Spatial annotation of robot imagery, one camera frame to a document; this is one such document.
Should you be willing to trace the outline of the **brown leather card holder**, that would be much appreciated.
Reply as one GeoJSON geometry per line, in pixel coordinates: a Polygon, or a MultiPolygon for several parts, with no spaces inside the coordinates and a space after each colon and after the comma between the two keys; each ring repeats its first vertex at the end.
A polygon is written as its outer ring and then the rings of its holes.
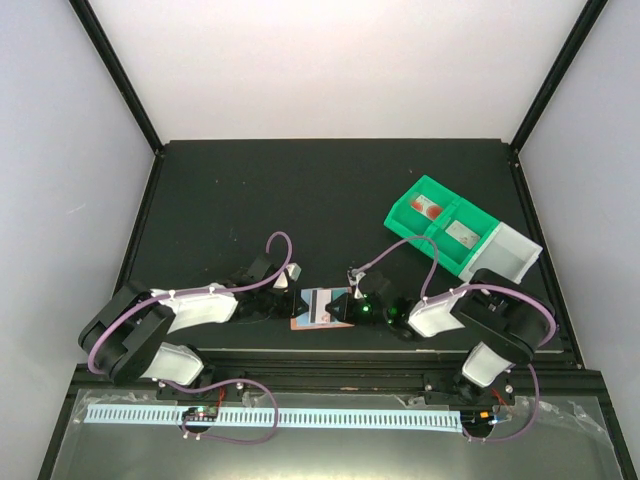
{"type": "Polygon", "coordinates": [[[350,324],[339,321],[326,311],[329,303],[350,292],[350,287],[303,289],[301,298],[309,309],[307,312],[290,320],[290,329],[292,331],[312,331],[350,328],[350,324]]]}

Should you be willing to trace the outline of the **white floral credit card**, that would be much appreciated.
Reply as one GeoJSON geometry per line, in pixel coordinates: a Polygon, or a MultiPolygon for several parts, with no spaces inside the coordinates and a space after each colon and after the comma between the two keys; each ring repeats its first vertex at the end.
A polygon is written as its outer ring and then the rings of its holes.
{"type": "Polygon", "coordinates": [[[467,249],[472,249],[480,240],[480,236],[458,220],[453,220],[445,232],[467,249]]]}

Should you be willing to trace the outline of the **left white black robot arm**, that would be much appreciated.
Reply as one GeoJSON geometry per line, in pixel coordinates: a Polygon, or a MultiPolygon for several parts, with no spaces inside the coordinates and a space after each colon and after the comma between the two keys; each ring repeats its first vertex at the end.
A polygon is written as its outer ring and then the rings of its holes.
{"type": "Polygon", "coordinates": [[[129,282],[84,327],[79,347],[92,371],[120,385],[138,379],[178,384],[193,399],[207,397],[215,376],[193,344],[167,336],[179,330],[250,318],[292,318],[309,310],[291,262],[279,271],[265,254],[223,283],[181,291],[148,289],[129,282]]]}

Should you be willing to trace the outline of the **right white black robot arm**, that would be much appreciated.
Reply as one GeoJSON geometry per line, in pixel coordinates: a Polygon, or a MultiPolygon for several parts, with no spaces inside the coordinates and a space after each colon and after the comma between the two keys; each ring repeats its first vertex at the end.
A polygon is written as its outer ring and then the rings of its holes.
{"type": "Polygon", "coordinates": [[[384,324],[404,341],[469,332],[474,346],[441,391],[468,405],[485,397],[501,374],[530,364],[556,333],[551,306],[487,268],[457,288],[419,300],[399,296],[387,278],[374,272],[314,312],[349,325],[384,324]]]}

